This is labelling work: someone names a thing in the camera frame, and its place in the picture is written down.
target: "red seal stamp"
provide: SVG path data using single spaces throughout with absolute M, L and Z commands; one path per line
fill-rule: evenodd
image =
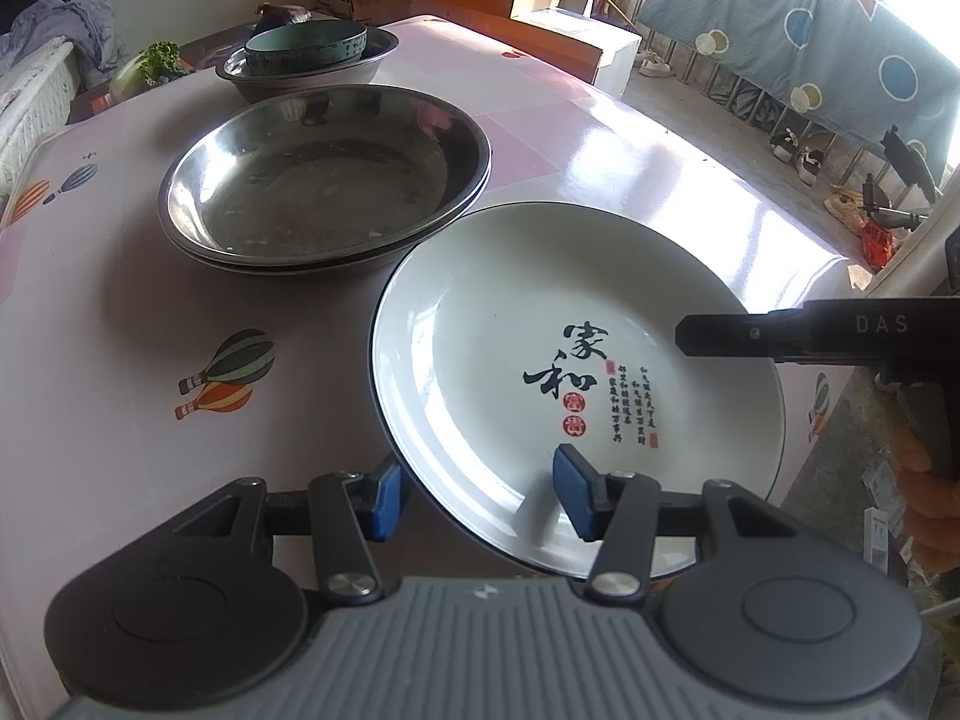
M 577 439 L 587 432 L 587 423 L 582 416 L 570 415 L 563 420 L 563 432 Z
M 582 412 L 587 408 L 587 400 L 579 392 L 568 392 L 563 396 L 563 408 L 569 412 Z

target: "triangle pattern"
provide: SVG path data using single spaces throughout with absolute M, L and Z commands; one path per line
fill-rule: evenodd
M 863 12 L 867 15 L 867 18 L 870 20 L 874 19 L 874 15 L 877 13 L 877 6 L 880 4 L 877 0 L 856 0 L 860 3 L 860 7 L 863 9 Z

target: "table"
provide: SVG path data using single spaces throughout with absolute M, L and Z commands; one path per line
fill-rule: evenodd
M 244 25 L 231 26 L 222 29 L 212 35 L 194 40 L 179 47 L 179 55 L 184 63 L 191 68 L 203 70 L 213 67 L 224 54 L 224 51 L 232 46 L 241 46 L 250 39 L 253 34 L 252 23 Z M 67 117 L 68 124 L 85 122 L 87 119 L 96 116 L 98 113 L 106 110 L 109 105 L 115 104 L 112 100 L 106 100 L 109 93 L 109 83 L 102 83 L 98 86 L 88 89 L 73 100 L 70 100 L 70 115 Z
M 390 30 L 400 47 L 374 82 L 445 98 L 490 138 L 493 172 L 478 207 L 555 200 L 641 221 L 699 257 L 750 311 L 851 294 L 842 256 L 651 119 L 444 20 Z M 140 95 L 41 146 L 8 206 L 0 654 L 29 720 L 64 699 L 42 621 L 66 581 L 235 477 L 303 488 L 333 469 L 370 469 L 387 451 L 367 378 L 368 327 L 387 271 L 229 274 L 181 255 L 160 231 L 157 189 L 170 163 L 245 104 L 213 70 Z M 10 223 L 24 191 L 35 205 Z M 47 194 L 54 199 L 41 202 Z M 272 343 L 269 373 L 242 408 L 186 413 L 197 391 L 181 394 L 179 382 L 243 330 Z M 775 502 L 851 372 L 779 373 L 787 429 Z M 309 586 L 301 541 L 280 538 L 277 564 Z M 386 577 L 524 571 L 419 497 L 374 552 Z

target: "white sneaker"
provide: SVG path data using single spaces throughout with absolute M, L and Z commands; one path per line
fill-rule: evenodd
M 819 148 L 805 149 L 797 158 L 797 173 L 800 175 L 800 181 L 812 187 L 817 182 L 817 176 L 820 175 L 823 164 L 824 153 Z
M 770 139 L 770 148 L 774 151 L 774 156 L 784 165 L 793 162 L 793 158 L 797 155 L 798 146 L 800 146 L 800 139 L 789 127 L 784 134 L 775 135 Z
M 666 77 L 673 76 L 670 66 L 654 50 L 642 50 L 637 55 L 634 64 L 637 65 L 640 74 L 647 76 L 648 79 L 666 79 Z

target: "hand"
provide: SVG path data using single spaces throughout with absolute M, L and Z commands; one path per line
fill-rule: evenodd
M 960 482 L 930 473 L 930 456 L 913 432 L 894 430 L 896 483 L 906 501 L 904 528 L 913 536 L 913 557 L 928 573 L 960 566 Z

